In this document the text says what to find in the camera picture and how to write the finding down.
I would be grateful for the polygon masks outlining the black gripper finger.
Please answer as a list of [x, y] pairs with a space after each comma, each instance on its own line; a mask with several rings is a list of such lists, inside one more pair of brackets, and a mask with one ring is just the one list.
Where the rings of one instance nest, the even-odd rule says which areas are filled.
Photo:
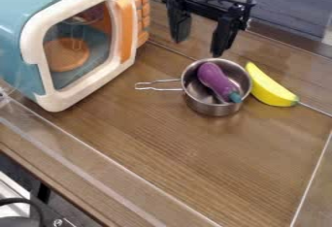
[[231, 40], [238, 30], [238, 20], [241, 19], [242, 8], [231, 6], [227, 12], [218, 17], [218, 25], [213, 33], [210, 52], [214, 57], [219, 57], [229, 49]]
[[191, 16], [180, 0], [167, 0], [166, 8], [171, 38], [179, 43], [190, 34]]

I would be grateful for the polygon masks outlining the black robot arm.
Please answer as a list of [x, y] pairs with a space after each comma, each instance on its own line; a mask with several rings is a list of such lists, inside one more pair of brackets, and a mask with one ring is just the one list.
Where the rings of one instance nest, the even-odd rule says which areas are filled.
[[221, 57], [230, 49], [239, 30], [249, 26], [255, 0], [163, 0], [167, 9], [170, 35], [174, 42], [183, 42], [190, 35], [191, 15], [217, 22], [211, 35], [210, 53]]

